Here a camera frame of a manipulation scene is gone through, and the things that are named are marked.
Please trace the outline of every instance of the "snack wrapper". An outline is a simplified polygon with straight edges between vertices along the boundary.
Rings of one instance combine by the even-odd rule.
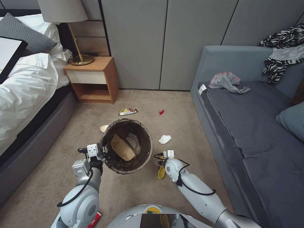
[[[137,113],[137,109],[129,109],[129,108],[126,108],[126,109],[122,109],[119,111],[119,115],[120,116],[125,116],[125,115],[130,115],[130,114],[133,114],[133,113]]]

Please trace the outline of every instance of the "framed picture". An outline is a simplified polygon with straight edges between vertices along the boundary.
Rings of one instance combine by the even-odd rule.
[[[2,84],[25,50],[27,42],[0,36],[0,84]]]

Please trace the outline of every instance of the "white bedsheet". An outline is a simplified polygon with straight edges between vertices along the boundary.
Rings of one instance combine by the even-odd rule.
[[[55,93],[58,73],[49,54],[18,60],[0,85],[0,155]]]
[[[61,56],[52,57],[52,61],[58,73],[58,85],[56,89],[59,89],[69,84],[69,79],[65,75],[63,67],[67,64],[67,61],[70,59],[71,56],[72,52],[68,49],[64,49],[63,52],[61,52]]]

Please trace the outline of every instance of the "crumpled tissue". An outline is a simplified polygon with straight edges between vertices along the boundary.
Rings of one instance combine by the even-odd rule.
[[[167,142],[169,142],[171,140],[171,136],[166,136],[166,135],[163,135],[160,139],[159,139],[159,143],[160,144],[166,144]]]

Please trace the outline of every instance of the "sofa armrest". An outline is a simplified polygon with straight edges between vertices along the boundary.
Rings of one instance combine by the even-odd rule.
[[[242,81],[266,81],[264,60],[272,48],[250,46],[205,46],[199,61],[191,91],[199,82],[210,81],[214,75],[231,71]]]

